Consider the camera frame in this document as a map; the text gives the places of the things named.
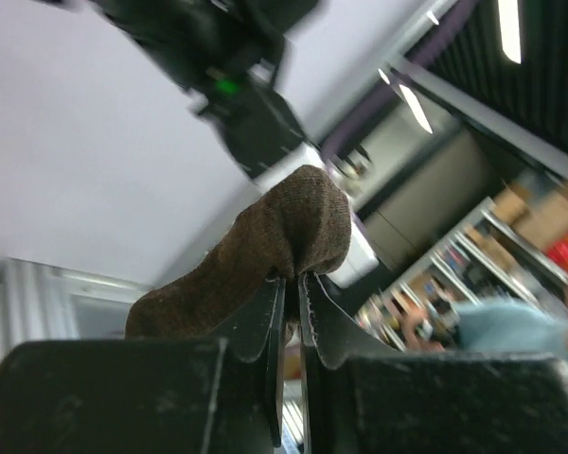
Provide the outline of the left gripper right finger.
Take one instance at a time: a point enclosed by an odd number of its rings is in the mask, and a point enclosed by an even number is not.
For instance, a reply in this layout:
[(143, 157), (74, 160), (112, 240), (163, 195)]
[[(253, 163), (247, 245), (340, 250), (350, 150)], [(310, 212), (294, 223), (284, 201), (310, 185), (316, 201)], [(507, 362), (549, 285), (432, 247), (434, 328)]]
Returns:
[(568, 364), (546, 354), (405, 354), (298, 279), (309, 453), (568, 453)]

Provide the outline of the dark brown sock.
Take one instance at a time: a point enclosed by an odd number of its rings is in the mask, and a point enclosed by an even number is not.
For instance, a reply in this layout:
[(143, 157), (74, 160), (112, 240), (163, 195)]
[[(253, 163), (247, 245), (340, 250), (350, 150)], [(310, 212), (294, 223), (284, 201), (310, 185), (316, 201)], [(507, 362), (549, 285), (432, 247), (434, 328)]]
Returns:
[(303, 165), (240, 212), (195, 269), (136, 301), (124, 334), (129, 339), (204, 336), (268, 279), (337, 270), (350, 237), (345, 193), (323, 169)]

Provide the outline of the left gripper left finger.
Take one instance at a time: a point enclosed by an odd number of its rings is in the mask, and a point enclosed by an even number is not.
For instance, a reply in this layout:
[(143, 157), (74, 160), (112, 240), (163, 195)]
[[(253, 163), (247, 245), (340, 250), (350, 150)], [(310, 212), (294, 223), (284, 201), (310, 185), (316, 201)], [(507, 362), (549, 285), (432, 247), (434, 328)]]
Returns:
[(286, 283), (195, 340), (44, 340), (0, 364), (0, 453), (271, 453)]

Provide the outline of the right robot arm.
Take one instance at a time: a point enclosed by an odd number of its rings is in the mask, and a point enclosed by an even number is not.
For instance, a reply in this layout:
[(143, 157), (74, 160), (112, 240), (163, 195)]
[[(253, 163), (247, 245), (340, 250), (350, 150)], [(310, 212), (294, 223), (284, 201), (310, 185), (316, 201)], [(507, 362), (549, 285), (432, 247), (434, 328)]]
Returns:
[(302, 165), (335, 171), (277, 92), (286, 33), (315, 1), (95, 1), (186, 92), (204, 97), (211, 123), (238, 166), (265, 193)]

